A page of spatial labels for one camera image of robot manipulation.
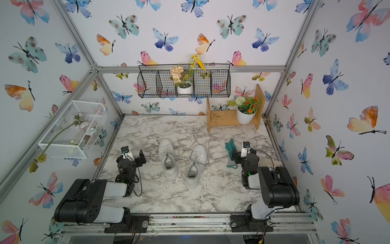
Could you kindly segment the white sneaker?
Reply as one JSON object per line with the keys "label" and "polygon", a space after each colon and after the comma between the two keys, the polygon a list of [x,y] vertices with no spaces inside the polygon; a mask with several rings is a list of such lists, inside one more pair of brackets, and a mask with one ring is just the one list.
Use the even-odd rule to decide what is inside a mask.
{"label": "white sneaker", "polygon": [[158,156],[165,176],[170,180],[175,179],[178,175],[178,169],[176,166],[174,147],[169,139],[163,139],[159,144]]}
{"label": "white sneaker", "polygon": [[192,189],[199,185],[207,160],[206,149],[202,145],[195,146],[190,156],[190,165],[184,177],[187,188]]}

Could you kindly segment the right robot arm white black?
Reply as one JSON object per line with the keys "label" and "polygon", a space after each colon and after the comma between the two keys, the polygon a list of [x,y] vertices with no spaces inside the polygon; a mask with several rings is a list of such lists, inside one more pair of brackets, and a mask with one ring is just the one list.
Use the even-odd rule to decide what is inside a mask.
{"label": "right robot arm white black", "polygon": [[248,220],[266,220],[278,210],[299,205],[299,191],[285,167],[259,166],[260,158],[251,148],[244,148],[241,152],[234,149],[231,160],[241,165],[243,187],[261,191],[261,200],[246,210]]}

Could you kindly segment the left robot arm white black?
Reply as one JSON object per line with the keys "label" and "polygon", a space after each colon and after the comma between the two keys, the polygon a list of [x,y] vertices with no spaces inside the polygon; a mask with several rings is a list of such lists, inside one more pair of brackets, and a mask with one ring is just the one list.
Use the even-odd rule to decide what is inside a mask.
{"label": "left robot arm white black", "polygon": [[121,148],[117,159],[118,172],[114,181],[77,179],[65,194],[54,212],[60,223],[111,223],[122,222],[126,209],[103,204],[104,199],[129,197],[135,184],[141,183],[139,168],[146,163],[142,150],[133,157],[129,147]]}

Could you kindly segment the beige work glove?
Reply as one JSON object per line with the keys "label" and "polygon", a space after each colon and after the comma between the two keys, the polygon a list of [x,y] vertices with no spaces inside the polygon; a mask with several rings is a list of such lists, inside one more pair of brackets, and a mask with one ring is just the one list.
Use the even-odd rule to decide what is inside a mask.
{"label": "beige work glove", "polygon": [[275,168],[281,165],[280,161],[271,160],[269,158],[260,158],[258,162],[259,167]]}

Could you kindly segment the wooden shelf stand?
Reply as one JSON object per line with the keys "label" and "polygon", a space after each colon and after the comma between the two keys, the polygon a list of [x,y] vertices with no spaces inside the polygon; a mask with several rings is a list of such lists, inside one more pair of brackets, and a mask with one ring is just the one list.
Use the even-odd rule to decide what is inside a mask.
{"label": "wooden shelf stand", "polygon": [[[263,110],[266,102],[266,97],[261,87],[257,84],[255,96],[259,98],[261,104],[256,112],[253,115],[253,118],[245,125],[254,125],[258,130],[262,120]],[[239,116],[237,115],[238,110],[211,110],[210,101],[207,97],[207,112],[206,112],[206,125],[207,131],[210,132],[210,129],[213,127],[224,127],[224,126],[240,126]]]}

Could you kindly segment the white pot orange flowers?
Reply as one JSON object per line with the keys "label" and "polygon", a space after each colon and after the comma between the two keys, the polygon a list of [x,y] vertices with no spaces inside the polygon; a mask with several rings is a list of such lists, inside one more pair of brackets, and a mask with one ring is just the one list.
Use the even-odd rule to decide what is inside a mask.
{"label": "white pot orange flowers", "polygon": [[258,111],[260,99],[258,97],[236,97],[227,102],[229,107],[237,107],[237,120],[242,125],[249,124]]}

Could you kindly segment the white pot peach flowers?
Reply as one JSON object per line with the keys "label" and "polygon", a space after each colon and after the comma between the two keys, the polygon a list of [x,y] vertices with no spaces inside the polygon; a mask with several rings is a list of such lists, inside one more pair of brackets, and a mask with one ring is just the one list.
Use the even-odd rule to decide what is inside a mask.
{"label": "white pot peach flowers", "polygon": [[170,69],[170,79],[178,95],[190,95],[194,92],[195,74],[201,70],[206,70],[205,64],[197,53],[190,57],[186,68],[176,65]]}

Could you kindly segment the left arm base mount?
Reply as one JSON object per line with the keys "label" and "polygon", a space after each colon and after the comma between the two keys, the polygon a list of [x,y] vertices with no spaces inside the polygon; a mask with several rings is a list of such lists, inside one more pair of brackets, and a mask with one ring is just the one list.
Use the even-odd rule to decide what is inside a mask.
{"label": "left arm base mount", "polygon": [[105,233],[146,233],[149,226],[150,216],[130,215],[125,216],[120,223],[109,224]]}

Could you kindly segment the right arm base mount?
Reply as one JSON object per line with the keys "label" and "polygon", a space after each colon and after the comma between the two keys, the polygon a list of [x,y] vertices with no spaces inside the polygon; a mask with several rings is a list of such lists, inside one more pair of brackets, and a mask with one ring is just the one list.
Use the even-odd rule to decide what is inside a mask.
{"label": "right arm base mount", "polygon": [[256,220],[247,214],[230,216],[232,232],[273,232],[274,229],[267,220]]}

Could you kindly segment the aluminium front rail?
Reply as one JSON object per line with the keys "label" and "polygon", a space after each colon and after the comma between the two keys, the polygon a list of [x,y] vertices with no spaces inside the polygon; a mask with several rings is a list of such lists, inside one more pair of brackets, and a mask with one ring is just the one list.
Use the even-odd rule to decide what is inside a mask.
{"label": "aluminium front rail", "polygon": [[267,221],[273,232],[232,232],[230,216],[244,213],[151,213],[133,214],[150,216],[146,233],[105,233],[109,224],[65,225],[60,233],[60,244],[140,244],[152,237],[182,237],[188,243],[191,237],[238,237],[246,243],[265,238],[267,244],[276,238],[288,243],[319,244],[314,222],[304,212],[274,213]]}

